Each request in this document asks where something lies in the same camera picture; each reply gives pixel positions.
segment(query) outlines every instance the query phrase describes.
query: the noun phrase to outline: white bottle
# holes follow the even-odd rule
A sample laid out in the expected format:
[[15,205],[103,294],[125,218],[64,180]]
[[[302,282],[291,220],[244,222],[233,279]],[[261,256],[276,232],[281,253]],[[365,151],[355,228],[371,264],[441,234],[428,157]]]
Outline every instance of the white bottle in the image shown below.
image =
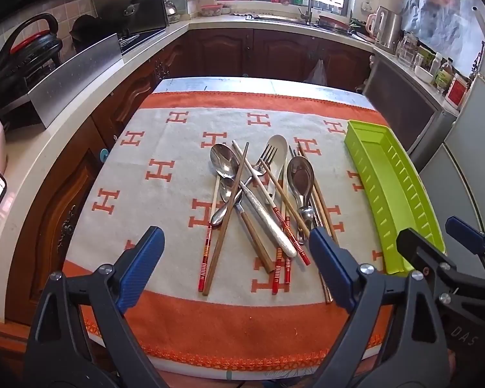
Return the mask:
[[435,78],[436,78],[436,75],[438,74],[438,71],[440,70],[440,64],[442,64],[442,58],[444,58],[443,55],[440,53],[437,53],[435,55],[435,59],[433,60],[433,64],[431,64],[431,68],[429,69],[429,74],[431,74]]

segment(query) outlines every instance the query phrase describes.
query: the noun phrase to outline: white bowl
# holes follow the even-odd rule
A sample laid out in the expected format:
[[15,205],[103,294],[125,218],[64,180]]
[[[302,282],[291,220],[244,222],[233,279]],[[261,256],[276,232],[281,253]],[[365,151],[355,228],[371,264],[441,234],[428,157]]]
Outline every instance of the white bowl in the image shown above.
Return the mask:
[[415,67],[415,75],[424,83],[431,84],[435,78],[429,71],[423,69],[421,66]]

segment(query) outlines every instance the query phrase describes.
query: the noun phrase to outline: table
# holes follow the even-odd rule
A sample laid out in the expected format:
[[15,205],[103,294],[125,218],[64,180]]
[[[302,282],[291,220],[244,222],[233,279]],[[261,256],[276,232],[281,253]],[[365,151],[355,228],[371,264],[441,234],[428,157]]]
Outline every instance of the table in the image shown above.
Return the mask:
[[[63,271],[78,275],[113,263],[148,226],[158,225],[166,250],[138,305],[126,314],[157,368],[228,380],[312,373],[347,318],[325,304],[314,264],[294,259],[291,285],[280,285],[272,296],[271,280],[234,214],[210,295],[198,293],[215,182],[208,153],[214,143],[235,138],[242,146],[250,141],[254,162],[277,133],[291,145],[303,144],[341,246],[358,262],[382,270],[368,200],[343,143],[347,119],[384,123],[365,97],[337,89],[249,78],[163,81],[135,113],[94,183]],[[255,215],[252,221],[259,223]],[[274,259],[273,242],[256,227]],[[84,315],[97,336],[90,312]],[[368,355],[381,342],[383,318]]]

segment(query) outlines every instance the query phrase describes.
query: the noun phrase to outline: red chopstick handle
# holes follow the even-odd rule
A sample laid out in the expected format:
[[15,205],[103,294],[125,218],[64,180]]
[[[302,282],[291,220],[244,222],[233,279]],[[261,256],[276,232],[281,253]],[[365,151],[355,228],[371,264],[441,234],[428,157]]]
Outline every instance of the red chopstick handle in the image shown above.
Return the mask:
[[277,247],[277,261],[275,263],[275,274],[273,275],[272,295],[276,295],[278,293],[281,263],[282,263],[282,248]]
[[198,291],[203,292],[205,287],[205,277],[207,275],[208,253],[210,252],[210,241],[212,240],[212,224],[208,224],[207,238],[205,240],[205,249],[203,250],[203,260],[201,262],[201,271],[199,272]]
[[311,264],[311,261],[309,261],[309,258],[307,258],[307,255],[306,255],[306,253],[304,253],[303,248],[300,246],[300,244],[296,240],[295,236],[293,235],[293,232],[291,232],[291,228],[286,225],[286,221],[284,220],[284,217],[282,216],[282,213],[280,212],[280,210],[278,210],[277,207],[273,207],[273,211],[274,211],[275,215],[277,216],[278,220],[280,221],[280,223],[282,223],[282,226],[284,227],[284,233],[287,235],[287,237],[289,238],[289,240],[291,241],[291,243],[295,247],[298,255],[300,255],[300,257],[305,262],[305,265]]
[[[289,216],[286,216],[286,225],[288,228],[291,228],[291,219]],[[285,260],[285,269],[286,275],[284,277],[284,283],[288,285],[291,283],[291,258],[289,258],[287,255]]]

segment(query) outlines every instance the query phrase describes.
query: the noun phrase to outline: blue gripper pad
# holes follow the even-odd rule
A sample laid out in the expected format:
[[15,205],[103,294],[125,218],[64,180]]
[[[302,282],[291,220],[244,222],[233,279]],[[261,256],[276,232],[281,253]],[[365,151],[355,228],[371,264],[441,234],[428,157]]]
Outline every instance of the blue gripper pad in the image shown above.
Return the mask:
[[137,245],[125,251],[115,263],[116,273],[120,273],[120,276],[116,277],[119,281],[117,307],[121,314],[124,315],[128,308],[132,308],[138,302],[163,254],[165,244],[163,230],[151,226]]
[[448,218],[445,223],[445,231],[473,254],[483,255],[485,252],[484,236],[458,217]]
[[309,250],[336,304],[351,313],[361,291],[357,261],[339,248],[324,228],[311,232]]

